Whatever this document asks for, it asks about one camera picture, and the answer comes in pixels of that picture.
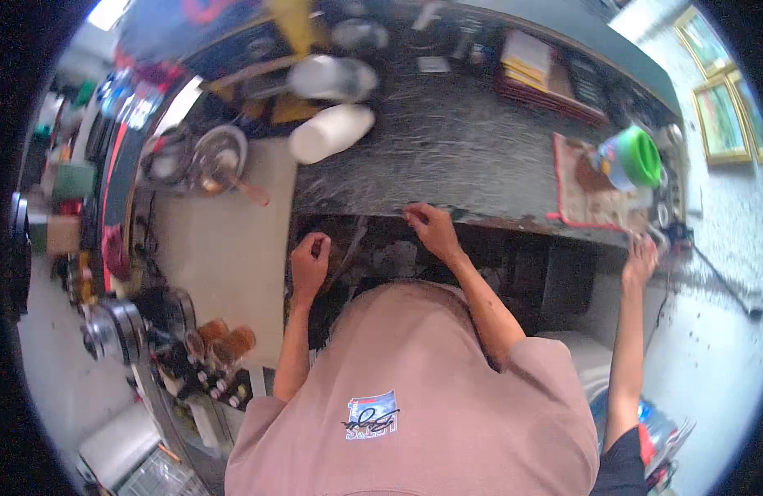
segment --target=hand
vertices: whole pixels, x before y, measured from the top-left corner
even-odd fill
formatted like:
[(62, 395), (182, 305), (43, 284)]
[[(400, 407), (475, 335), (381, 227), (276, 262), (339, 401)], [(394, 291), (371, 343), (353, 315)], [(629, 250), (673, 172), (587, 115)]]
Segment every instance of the hand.
[(427, 203), (410, 203), (404, 207), (404, 219), (415, 230), (423, 246), (448, 267), (464, 256), (453, 221), (445, 210)]
[[(319, 248), (318, 256), (312, 254)], [(290, 254), (293, 275), (293, 298), (298, 303), (311, 305), (327, 278), (331, 239), (324, 233), (309, 233)]]
[(657, 245), (648, 234), (630, 236), (629, 258), (621, 274), (624, 291), (642, 290), (657, 266)]

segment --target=gold picture frame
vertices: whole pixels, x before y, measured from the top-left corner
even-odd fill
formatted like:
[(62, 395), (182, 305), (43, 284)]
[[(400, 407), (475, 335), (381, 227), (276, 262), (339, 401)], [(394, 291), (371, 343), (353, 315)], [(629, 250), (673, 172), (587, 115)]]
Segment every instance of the gold picture frame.
[(693, 90), (709, 166), (752, 163), (751, 140), (732, 83), (717, 75)]
[(739, 105), (740, 113), (743, 114), (746, 132), (751, 139), (756, 161), (763, 164), (763, 119), (756, 100), (753, 99), (751, 88), (748, 87), (739, 71), (726, 74), (726, 80), (732, 86), (736, 104)]
[(734, 68), (723, 42), (696, 7), (691, 6), (680, 15), (674, 29), (705, 79)]

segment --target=shirt logo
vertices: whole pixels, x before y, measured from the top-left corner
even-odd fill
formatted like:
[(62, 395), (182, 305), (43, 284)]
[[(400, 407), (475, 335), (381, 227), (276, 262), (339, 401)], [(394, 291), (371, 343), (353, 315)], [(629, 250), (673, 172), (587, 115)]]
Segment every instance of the shirt logo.
[(346, 439), (369, 439), (398, 430), (398, 412), (395, 390), (367, 398), (351, 398), (348, 403)]

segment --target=placemat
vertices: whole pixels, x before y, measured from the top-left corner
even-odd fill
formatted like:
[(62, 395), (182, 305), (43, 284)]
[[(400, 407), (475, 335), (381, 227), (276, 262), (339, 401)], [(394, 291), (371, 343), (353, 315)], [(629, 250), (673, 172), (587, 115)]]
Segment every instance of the placemat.
[(643, 233), (649, 224), (646, 209), (630, 210), (634, 193), (618, 190), (586, 191), (577, 182), (577, 163), (587, 160), (596, 148), (583, 141), (553, 133), (555, 175), (557, 176), (557, 213), (566, 225), (580, 228), (613, 229)]

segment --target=black shorts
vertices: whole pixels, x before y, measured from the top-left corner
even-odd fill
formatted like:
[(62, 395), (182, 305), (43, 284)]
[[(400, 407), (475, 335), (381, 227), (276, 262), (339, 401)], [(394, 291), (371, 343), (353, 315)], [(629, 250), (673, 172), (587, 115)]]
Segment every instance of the black shorts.
[(646, 496), (644, 472), (645, 467), (640, 459), (640, 436), (638, 428), (633, 427), (600, 457), (599, 474), (591, 495)]

